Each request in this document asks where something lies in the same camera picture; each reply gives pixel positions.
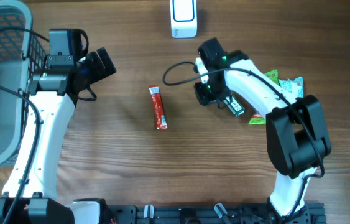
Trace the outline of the green stick pack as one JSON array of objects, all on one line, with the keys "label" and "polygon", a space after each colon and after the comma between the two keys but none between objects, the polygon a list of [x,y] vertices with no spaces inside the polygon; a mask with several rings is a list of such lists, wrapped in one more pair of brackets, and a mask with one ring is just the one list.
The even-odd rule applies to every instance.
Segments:
[{"label": "green stick pack", "polygon": [[224,104],[229,108],[229,110],[235,117],[238,117],[244,114],[245,112],[245,108],[243,107],[243,105],[241,105],[240,102],[238,102],[236,97],[233,95],[227,96],[224,99]]}]

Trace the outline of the red stick pack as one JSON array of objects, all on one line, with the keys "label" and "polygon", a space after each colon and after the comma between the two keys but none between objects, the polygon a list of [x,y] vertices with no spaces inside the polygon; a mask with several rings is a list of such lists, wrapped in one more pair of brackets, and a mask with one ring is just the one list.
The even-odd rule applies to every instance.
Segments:
[{"label": "red stick pack", "polygon": [[166,122],[165,111],[163,109],[162,97],[160,94],[159,86],[149,86],[149,92],[154,107],[156,127],[157,129],[167,129],[168,124]]}]

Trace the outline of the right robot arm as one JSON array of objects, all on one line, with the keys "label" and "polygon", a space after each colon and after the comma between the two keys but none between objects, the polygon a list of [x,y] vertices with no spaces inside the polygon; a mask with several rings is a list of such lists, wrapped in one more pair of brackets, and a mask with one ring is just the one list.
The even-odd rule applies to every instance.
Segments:
[{"label": "right robot arm", "polygon": [[201,105],[220,104],[237,93],[264,117],[267,153],[277,170],[269,206],[280,222],[299,216],[310,179],[323,176],[316,170],[324,168],[323,159],[331,153],[319,100],[284,90],[244,52],[227,52],[216,38],[198,47],[195,72],[201,77],[194,85]]}]

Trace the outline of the teal white tissue pack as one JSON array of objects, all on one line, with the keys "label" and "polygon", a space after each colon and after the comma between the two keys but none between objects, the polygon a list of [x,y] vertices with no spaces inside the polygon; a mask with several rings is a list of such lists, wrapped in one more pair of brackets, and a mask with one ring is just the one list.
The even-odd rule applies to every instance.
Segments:
[{"label": "teal white tissue pack", "polygon": [[279,80],[279,85],[284,90],[294,94],[296,97],[304,97],[304,87],[303,87],[303,78],[297,77],[294,80]]}]

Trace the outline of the green snack bag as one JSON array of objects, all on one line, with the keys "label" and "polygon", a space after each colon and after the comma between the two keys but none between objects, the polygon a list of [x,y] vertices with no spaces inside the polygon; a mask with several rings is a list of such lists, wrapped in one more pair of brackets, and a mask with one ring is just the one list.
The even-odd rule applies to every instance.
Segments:
[{"label": "green snack bag", "polygon": [[[276,85],[279,85],[278,70],[269,71],[265,73],[265,76],[272,80]],[[260,125],[265,123],[266,121],[264,117],[258,111],[255,111],[248,125]]]}]

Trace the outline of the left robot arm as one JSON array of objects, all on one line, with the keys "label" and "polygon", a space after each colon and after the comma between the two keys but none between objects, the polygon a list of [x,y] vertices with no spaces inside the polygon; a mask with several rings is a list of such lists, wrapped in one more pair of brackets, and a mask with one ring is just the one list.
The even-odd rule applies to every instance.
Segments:
[{"label": "left robot arm", "polygon": [[0,223],[115,223],[105,200],[57,202],[57,169],[80,92],[116,72],[107,51],[90,52],[82,29],[51,29],[50,53],[31,73],[29,107],[14,169],[0,196]]}]

